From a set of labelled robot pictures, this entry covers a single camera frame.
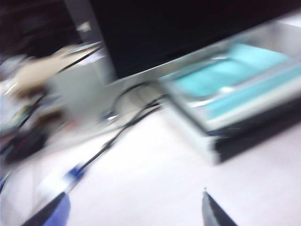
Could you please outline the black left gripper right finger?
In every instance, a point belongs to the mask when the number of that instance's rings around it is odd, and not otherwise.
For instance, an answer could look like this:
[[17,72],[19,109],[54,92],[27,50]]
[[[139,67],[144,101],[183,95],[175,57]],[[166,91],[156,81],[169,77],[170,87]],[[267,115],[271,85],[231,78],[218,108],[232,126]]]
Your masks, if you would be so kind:
[[206,188],[203,190],[202,217],[204,226],[237,226]]

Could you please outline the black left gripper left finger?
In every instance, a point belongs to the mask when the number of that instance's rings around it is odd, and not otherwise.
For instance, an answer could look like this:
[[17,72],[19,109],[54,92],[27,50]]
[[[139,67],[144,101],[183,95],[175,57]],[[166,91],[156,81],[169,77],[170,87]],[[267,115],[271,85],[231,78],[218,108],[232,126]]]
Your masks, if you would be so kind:
[[23,223],[23,226],[66,226],[71,210],[67,193],[62,192]]

